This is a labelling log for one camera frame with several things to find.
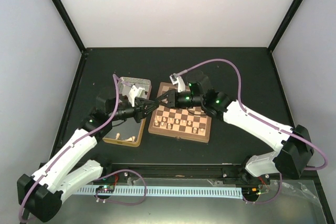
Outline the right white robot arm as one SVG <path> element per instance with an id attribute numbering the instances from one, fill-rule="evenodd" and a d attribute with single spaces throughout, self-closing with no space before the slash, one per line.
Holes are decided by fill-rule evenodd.
<path id="1" fill-rule="evenodd" d="M 238 100 L 213 88 L 209 77 L 194 71 L 182 77 L 170 76 L 173 87 L 159 91 L 157 101 L 169 109 L 199 107 L 209 117 L 234 125 L 272 148 L 272 152 L 254 155 L 238 171 L 239 179 L 252 183 L 257 177 L 280 173 L 299 179 L 314 154 L 309 131 L 302 125 L 290 127 L 277 123 L 249 108 L 241 108 Z"/>

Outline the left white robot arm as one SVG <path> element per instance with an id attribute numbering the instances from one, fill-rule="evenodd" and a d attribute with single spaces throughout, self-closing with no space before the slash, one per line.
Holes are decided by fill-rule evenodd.
<path id="1" fill-rule="evenodd" d="M 44 166 L 17 181 L 19 219 L 24 210 L 42 222 L 48 222 L 63 203 L 79 188 L 94 180 L 108 181 L 113 174 L 105 160 L 94 158 L 74 169 L 80 159 L 112 130 L 113 121 L 133 118 L 141 122 L 158 108 L 157 101 L 142 98 L 143 88 L 132 86 L 127 95 L 106 90 L 96 98 L 96 105 L 76 129 L 70 140 Z"/>

